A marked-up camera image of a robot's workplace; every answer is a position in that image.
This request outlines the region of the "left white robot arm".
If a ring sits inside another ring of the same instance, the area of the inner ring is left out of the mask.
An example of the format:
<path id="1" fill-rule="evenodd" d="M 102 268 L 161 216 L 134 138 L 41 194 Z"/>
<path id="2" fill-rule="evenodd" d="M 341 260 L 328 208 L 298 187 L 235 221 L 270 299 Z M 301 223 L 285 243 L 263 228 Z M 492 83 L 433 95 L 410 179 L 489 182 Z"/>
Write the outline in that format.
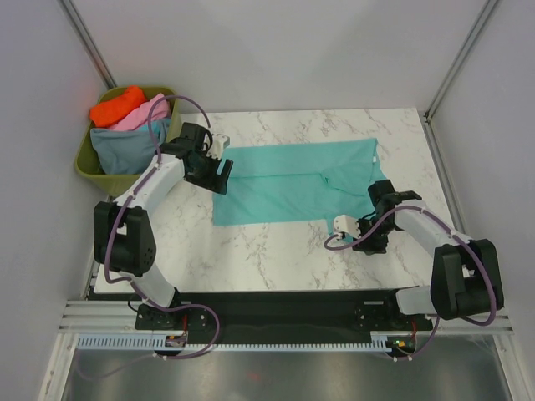
<path id="1" fill-rule="evenodd" d="M 125 282 L 141 298 L 138 330 L 174 329 L 184 316 L 180 293 L 156 265 L 150 216 L 181 181 L 226 194 L 233 162 L 223 153 L 229 144 L 225 135 L 184 123 L 178 137 L 156 146 L 147 169 L 123 195 L 94 208 L 94 258 L 107 283 Z"/>

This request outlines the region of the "teal t shirt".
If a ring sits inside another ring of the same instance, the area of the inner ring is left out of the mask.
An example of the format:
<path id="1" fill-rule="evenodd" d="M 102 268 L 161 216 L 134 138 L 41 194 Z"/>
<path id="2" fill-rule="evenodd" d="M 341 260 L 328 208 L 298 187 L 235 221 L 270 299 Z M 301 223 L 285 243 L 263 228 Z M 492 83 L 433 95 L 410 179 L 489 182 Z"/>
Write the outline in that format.
<path id="1" fill-rule="evenodd" d="M 225 195 L 214 195 L 215 226 L 332 221 L 372 212 L 368 189 L 383 180 L 375 138 L 230 147 Z"/>

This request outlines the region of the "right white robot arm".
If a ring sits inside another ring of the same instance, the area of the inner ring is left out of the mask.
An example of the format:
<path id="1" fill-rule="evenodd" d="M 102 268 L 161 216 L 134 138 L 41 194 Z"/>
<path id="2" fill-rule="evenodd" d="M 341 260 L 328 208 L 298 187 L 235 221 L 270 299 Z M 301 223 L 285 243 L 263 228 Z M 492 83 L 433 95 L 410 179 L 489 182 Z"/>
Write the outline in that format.
<path id="1" fill-rule="evenodd" d="M 360 243 L 352 249 L 368 256 L 384 254 L 389 234 L 403 231 L 432 258 L 431 283 L 397 290 L 395 300 L 383 307 L 385 323 L 399 329 L 413 315 L 425 314 L 490 325 L 504 306 L 493 243 L 455 231 L 416 192 L 396 191 L 390 180 L 375 182 L 368 192 L 374 213 L 357 220 Z"/>

